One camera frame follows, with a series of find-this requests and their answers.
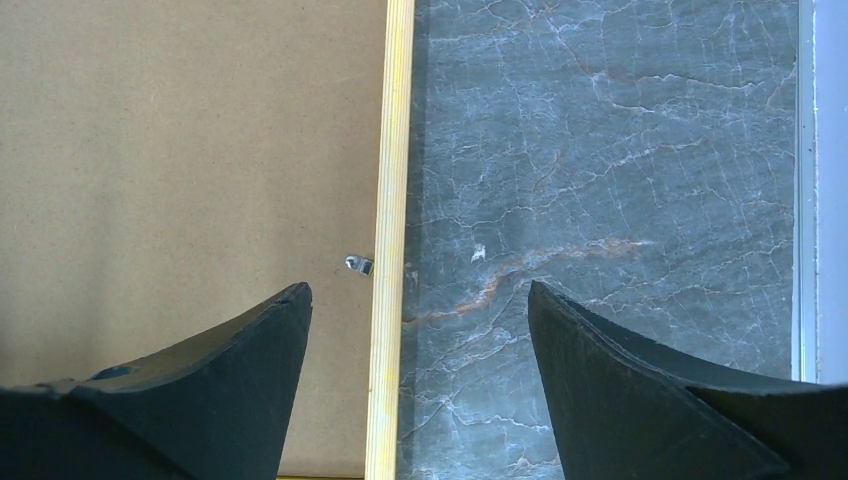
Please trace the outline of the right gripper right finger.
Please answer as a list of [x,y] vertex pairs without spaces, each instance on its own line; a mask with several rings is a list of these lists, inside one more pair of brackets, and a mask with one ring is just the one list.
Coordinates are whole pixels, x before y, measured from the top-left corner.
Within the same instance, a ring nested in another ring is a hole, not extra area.
[[749,373],[535,281],[528,326],[569,479],[843,479],[847,388]]

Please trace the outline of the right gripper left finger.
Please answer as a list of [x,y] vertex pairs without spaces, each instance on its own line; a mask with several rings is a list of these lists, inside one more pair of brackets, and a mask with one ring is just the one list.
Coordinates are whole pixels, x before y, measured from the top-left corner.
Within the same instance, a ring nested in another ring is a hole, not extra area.
[[5,479],[273,479],[313,295],[247,312],[85,380],[1,391]]

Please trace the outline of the brown backing board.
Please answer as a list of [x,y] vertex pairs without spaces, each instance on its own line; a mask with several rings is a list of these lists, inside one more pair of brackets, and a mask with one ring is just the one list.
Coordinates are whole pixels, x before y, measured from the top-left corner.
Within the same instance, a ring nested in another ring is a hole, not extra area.
[[83,379],[299,281],[279,470],[364,472],[386,5],[5,1],[1,381]]

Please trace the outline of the yellow wooden picture frame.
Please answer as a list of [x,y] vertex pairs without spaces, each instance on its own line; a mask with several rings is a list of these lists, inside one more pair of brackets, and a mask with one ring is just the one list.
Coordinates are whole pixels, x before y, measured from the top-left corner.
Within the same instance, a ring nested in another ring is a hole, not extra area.
[[384,33],[363,476],[394,479],[415,4],[339,1],[336,5],[350,10],[353,24]]

